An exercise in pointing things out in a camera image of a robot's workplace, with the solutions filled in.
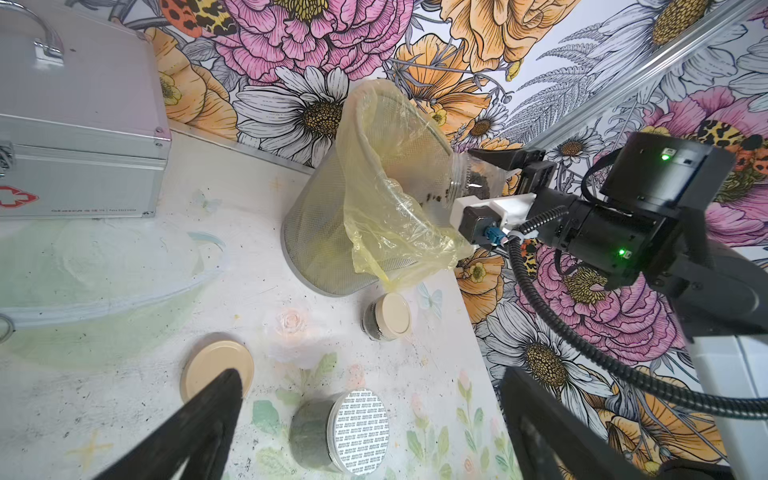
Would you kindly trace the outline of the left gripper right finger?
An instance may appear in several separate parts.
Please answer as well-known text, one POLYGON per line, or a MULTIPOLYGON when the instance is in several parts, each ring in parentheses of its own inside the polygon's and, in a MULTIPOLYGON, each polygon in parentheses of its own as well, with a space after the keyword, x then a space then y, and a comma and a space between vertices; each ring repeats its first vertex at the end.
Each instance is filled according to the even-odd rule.
POLYGON ((506 369, 500 403, 523 478, 560 479, 560 464, 577 479, 642 477, 523 369, 506 369))

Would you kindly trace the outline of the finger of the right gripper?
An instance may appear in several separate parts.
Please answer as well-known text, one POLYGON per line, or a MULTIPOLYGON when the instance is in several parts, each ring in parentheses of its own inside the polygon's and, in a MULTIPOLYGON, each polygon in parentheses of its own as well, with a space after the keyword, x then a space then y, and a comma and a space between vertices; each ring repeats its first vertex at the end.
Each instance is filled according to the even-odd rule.
POLYGON ((506 150, 470 149, 469 155, 505 171, 524 168, 529 162, 529 153, 521 148, 506 150))

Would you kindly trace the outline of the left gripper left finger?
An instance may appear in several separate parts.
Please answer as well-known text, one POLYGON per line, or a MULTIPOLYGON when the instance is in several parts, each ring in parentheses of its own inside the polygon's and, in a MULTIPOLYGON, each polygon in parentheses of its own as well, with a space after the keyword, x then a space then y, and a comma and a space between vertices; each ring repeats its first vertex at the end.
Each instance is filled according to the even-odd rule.
POLYGON ((233 368, 221 372, 99 479, 220 479, 242 407, 243 386, 233 368))

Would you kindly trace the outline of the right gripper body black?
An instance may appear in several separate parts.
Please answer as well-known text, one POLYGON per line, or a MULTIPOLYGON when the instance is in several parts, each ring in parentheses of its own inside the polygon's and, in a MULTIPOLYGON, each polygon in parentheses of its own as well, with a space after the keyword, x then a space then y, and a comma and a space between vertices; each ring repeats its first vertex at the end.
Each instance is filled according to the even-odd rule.
POLYGON ((555 176, 557 165, 554 162, 534 158, 524 160, 515 194, 523 196, 527 205, 525 220, 530 220, 554 208, 562 207, 565 211, 570 207, 570 195, 550 187, 555 176))

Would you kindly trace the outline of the clear jar beige lid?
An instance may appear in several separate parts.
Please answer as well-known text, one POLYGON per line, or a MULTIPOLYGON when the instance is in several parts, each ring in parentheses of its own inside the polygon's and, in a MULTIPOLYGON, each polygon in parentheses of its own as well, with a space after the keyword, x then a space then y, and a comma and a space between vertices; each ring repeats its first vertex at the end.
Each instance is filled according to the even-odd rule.
POLYGON ((411 193, 435 222, 447 223, 453 203, 463 197, 480 200, 500 197, 511 171, 503 170, 469 153, 436 159, 424 167, 411 193))

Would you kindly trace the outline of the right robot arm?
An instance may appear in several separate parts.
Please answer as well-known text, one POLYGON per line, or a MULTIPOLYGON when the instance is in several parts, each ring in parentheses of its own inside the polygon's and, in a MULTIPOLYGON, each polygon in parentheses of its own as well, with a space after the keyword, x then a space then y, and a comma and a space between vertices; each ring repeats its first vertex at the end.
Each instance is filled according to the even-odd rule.
POLYGON ((567 406, 635 467, 676 459, 767 475, 767 257, 715 233, 735 166, 723 145, 633 133, 586 172, 597 192, 549 186, 539 152, 480 151, 521 193, 458 199, 451 224, 513 259, 516 300, 480 343, 494 379, 513 367, 564 399, 540 353, 574 347, 596 382, 567 406))

